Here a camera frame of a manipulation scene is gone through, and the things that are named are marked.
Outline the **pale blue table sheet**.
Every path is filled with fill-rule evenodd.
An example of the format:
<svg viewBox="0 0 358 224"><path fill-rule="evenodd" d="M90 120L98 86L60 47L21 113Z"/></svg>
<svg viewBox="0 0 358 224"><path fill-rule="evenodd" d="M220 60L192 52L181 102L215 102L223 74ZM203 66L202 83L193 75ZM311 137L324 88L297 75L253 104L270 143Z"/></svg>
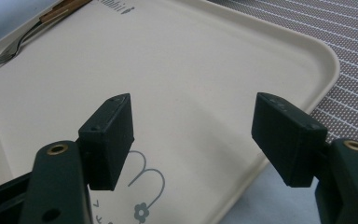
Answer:
<svg viewBox="0 0 358 224"><path fill-rule="evenodd" d="M103 1L117 3L122 0ZM312 114L319 103L307 112ZM319 222L312 189L287 188L267 160L263 170L216 224L319 224Z"/></svg>

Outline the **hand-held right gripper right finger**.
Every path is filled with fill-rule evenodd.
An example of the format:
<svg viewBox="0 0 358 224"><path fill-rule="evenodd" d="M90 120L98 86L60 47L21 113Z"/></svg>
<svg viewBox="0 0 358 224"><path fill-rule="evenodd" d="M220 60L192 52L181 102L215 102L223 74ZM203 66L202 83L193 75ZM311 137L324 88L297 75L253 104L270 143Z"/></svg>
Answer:
<svg viewBox="0 0 358 224"><path fill-rule="evenodd" d="M285 99L259 92L251 134L287 186L311 185L315 152L324 146L326 127Z"/></svg>

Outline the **cream tray with rabbit print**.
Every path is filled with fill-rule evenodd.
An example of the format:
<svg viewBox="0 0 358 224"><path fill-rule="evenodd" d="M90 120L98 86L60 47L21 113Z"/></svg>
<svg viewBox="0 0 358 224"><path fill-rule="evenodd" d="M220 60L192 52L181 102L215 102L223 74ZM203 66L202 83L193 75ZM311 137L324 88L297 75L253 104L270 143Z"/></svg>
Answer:
<svg viewBox="0 0 358 224"><path fill-rule="evenodd" d="M0 185L131 97L134 141L99 224L216 224L266 166L255 97L311 111L337 81L325 43L206 0L93 0L0 66Z"/></svg>

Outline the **knife with wooden handle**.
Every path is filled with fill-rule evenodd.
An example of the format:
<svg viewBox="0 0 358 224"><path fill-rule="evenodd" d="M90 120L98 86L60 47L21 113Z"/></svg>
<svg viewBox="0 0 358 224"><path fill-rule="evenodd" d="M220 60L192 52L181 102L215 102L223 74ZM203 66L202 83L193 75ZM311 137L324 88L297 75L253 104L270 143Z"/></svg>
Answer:
<svg viewBox="0 0 358 224"><path fill-rule="evenodd" d="M62 0L59 4L54 6L52 9L59 9L62 7L71 6L73 3L76 3L78 0Z"/></svg>

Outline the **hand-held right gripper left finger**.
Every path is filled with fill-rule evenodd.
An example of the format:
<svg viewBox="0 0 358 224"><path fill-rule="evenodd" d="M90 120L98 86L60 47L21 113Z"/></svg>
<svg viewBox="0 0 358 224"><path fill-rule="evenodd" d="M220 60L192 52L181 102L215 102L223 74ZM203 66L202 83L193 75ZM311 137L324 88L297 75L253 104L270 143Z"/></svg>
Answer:
<svg viewBox="0 0 358 224"><path fill-rule="evenodd" d="M134 141L131 95L106 100L78 130L92 190L114 190Z"/></svg>

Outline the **fork with wooden handle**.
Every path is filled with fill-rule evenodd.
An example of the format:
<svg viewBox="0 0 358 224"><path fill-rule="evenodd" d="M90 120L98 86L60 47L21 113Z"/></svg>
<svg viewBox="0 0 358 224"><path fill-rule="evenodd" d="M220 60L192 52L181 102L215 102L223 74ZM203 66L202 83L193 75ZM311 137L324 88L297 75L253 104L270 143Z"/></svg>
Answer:
<svg viewBox="0 0 358 224"><path fill-rule="evenodd" d="M23 35L16 38L12 43L10 43L0 54L0 64L4 64L14 59L21 51L21 46L23 43L29 39L32 35L35 35L37 32L41 31L43 28L49 24L59 21L78 9L82 8L88 4L91 0L78 0L76 3L73 3L71 6L62 7L59 9L51 9L46 14L42 15L38 22L26 31Z"/></svg>

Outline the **striped woven placemat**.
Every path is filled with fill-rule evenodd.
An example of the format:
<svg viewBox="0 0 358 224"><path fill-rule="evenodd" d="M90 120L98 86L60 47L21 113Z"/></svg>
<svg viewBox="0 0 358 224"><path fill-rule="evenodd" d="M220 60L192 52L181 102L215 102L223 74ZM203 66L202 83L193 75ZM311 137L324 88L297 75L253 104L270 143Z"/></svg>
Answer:
<svg viewBox="0 0 358 224"><path fill-rule="evenodd" d="M327 126L330 140L358 140L358 0L210 1L327 44L338 56L339 78L312 116Z"/></svg>

